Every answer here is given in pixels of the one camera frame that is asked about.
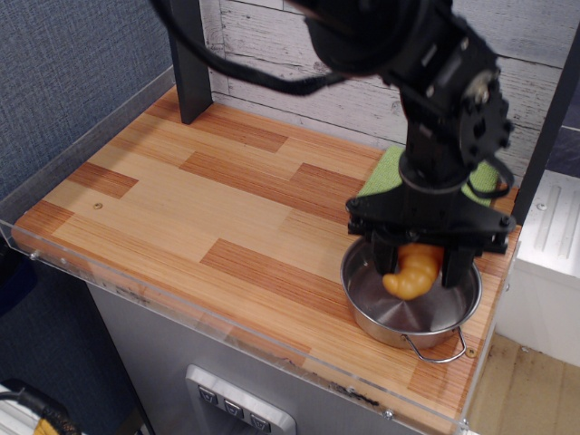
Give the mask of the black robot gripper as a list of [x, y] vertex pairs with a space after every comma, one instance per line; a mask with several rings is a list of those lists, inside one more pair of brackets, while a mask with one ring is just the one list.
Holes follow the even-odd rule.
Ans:
[[445, 288], [460, 284], [474, 254], [505, 253], [517, 225], [512, 216], [477, 203], [460, 188], [421, 190], [406, 182], [382, 193], [350, 198], [346, 209], [349, 232], [372, 243], [381, 276], [395, 272], [399, 247], [420, 243], [444, 249]]

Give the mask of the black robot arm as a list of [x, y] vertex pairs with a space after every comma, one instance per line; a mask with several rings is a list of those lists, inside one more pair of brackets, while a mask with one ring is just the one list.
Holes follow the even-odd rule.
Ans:
[[514, 218], [481, 205], [501, 198], [463, 188], [487, 163], [511, 189], [498, 159], [513, 129], [495, 53], [449, 1], [299, 1], [317, 56], [334, 73], [377, 75], [401, 95], [407, 140], [401, 184], [351, 198], [349, 230], [371, 244], [381, 274], [394, 271], [400, 247], [418, 242], [444, 251], [441, 282], [457, 285], [484, 252], [502, 253]]

